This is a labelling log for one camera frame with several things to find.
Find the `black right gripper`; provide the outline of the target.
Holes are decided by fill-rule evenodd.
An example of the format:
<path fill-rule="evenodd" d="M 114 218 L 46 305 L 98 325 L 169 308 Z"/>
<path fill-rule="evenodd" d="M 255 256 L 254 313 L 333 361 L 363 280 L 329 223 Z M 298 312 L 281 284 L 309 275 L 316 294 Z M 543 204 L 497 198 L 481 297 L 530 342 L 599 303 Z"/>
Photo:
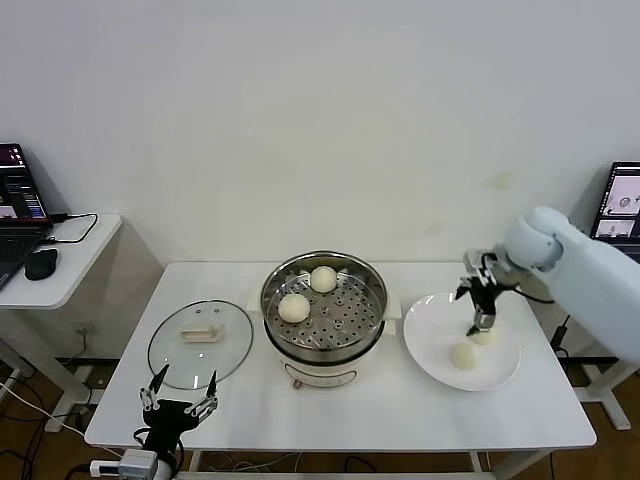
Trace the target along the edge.
<path fill-rule="evenodd" d="M 471 293 L 474 306 L 473 323 L 467 336 L 489 332 L 495 322 L 495 299 L 511 289 L 509 271 L 493 251 L 470 250 L 468 252 L 470 279 L 461 279 L 455 292 L 455 300 Z"/>

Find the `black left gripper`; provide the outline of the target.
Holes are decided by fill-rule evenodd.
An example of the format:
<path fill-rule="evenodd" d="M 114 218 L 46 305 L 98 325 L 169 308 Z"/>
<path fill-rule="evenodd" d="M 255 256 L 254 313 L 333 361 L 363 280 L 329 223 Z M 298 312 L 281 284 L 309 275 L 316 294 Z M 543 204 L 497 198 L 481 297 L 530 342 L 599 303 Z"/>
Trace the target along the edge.
<path fill-rule="evenodd" d="M 168 369 L 169 365 L 165 364 L 139 392 L 143 421 L 148 427 L 142 444 L 145 450 L 176 451 L 182 448 L 181 436 L 198 427 L 200 415 L 210 415 L 218 408 L 217 371 L 213 372 L 204 397 L 195 403 L 158 400 L 157 394 Z"/>

